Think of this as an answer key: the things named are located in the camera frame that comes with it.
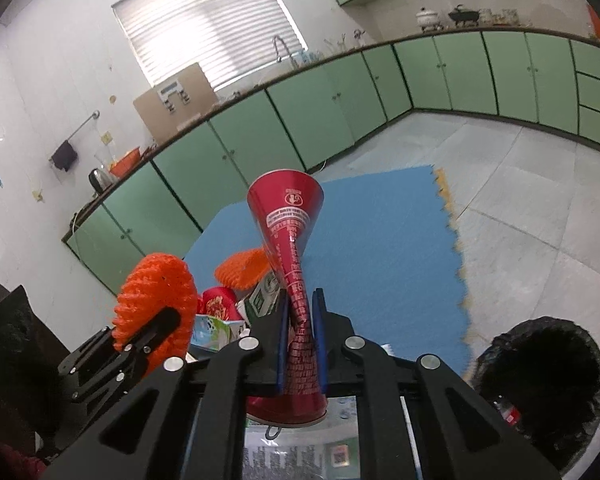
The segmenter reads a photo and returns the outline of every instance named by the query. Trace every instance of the orange foam net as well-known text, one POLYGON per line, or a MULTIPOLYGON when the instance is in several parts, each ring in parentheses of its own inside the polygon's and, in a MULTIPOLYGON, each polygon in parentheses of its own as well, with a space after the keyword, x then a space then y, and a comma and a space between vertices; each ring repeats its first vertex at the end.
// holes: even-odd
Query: orange foam net
POLYGON ((248 290, 258 284, 271 266, 262 247, 229 256, 214 276, 218 283, 236 290, 248 290))
POLYGON ((140 260, 120 289, 114 308, 114 348, 121 351, 165 306, 179 312, 180 325, 151 352, 147 374, 168 357, 184 358, 198 310, 198 292, 187 264, 172 254, 149 254, 140 260))

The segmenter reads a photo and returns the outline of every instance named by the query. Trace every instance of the window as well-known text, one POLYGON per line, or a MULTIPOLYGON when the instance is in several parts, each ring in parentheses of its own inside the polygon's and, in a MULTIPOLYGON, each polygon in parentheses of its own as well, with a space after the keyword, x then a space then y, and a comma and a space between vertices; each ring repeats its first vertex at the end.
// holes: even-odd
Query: window
POLYGON ((122 0, 113 9, 152 86, 198 62, 222 88, 276 60, 275 34, 293 53, 306 48, 282 0, 122 0))

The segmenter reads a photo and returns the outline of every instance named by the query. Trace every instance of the white pot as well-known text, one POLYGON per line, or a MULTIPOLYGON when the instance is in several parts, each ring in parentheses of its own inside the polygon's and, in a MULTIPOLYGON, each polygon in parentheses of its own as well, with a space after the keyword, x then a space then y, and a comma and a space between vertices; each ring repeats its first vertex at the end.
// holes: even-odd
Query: white pot
POLYGON ((422 10, 416 14, 416 20, 419 27, 437 27, 440 24, 440 17, 435 10, 422 10))

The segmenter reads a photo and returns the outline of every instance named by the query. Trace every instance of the trash bag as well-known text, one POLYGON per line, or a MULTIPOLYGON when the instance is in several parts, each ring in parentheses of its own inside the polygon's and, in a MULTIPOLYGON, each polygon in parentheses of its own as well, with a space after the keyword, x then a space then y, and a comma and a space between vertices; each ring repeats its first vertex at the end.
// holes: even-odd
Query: trash bag
POLYGON ((478 357, 472 386, 522 416, 522 433, 560 471, 587 449, 600 423, 600 349, 565 319, 531 319, 494 338, 478 357))
POLYGON ((43 354, 22 286, 0 301, 0 396, 41 436, 60 422, 58 370, 43 354))

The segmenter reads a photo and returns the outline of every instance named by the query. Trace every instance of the orange basket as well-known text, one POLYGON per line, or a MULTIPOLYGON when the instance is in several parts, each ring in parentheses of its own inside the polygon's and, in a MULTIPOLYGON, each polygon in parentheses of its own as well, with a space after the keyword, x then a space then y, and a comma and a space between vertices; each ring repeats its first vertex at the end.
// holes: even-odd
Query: orange basket
POLYGON ((124 157, 117 161, 109 170, 118 178, 124 177, 131 168, 140 162, 140 147, 128 152, 124 157))

